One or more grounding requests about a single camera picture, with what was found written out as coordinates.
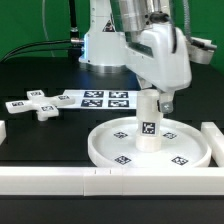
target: white round plate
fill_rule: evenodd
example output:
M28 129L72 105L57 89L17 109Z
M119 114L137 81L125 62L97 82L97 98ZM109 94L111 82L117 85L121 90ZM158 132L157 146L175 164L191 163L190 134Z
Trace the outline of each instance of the white round plate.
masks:
M205 167L211 149L200 131L189 125L162 119L161 150L142 152L135 146L136 117L108 121L96 127L88 137L88 153L98 167Z

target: green background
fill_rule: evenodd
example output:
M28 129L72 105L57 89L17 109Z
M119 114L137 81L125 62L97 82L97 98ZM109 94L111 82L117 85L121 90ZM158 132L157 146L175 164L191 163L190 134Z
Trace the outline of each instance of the green background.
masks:
M83 35L89 28L89 0L75 0L77 22ZM224 74L223 0L189 0L192 36L213 40L218 50L212 65ZM176 26L183 29L182 0L174 0ZM70 38L68 0L46 0L46 27L50 40ZM32 42L45 41L42 23L42 0L0 0L0 57L8 51ZM49 56L51 53L35 53L32 56ZM55 52L55 56L66 56Z

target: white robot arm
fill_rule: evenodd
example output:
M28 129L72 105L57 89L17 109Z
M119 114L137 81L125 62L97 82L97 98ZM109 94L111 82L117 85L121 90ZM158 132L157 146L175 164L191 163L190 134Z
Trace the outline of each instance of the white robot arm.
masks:
M160 110L169 113L174 92L190 85L191 70L184 35L168 20L160 22L168 15L155 12L162 7L156 3L91 0L91 28L80 62L97 72L132 70L144 81L142 88L152 84L160 91Z

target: black tabletop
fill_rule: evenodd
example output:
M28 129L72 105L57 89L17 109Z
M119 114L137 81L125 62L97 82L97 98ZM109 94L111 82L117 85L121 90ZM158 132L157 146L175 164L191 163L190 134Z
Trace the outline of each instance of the black tabletop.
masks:
M167 117L200 129L213 121L223 130L224 77L211 66L191 64L193 80L178 91ZM23 58L0 65L0 120L7 138L0 146L0 166L94 166L87 137L97 125L135 110L60 109L46 122L36 112L9 114L5 102L26 99L26 92L46 96L65 89L139 90L135 74L98 74L81 70L67 58ZM223 197L0 197L2 223L222 223Z

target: white puzzle piece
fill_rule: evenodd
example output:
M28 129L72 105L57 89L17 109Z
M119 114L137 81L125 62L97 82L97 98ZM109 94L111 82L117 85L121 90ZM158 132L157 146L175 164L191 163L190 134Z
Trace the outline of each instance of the white puzzle piece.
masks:
M49 117L59 115L58 106L66 106L75 103L75 98L68 95L45 97L42 90L28 91L29 100L7 102L6 107L11 114L36 110L39 121L46 121Z

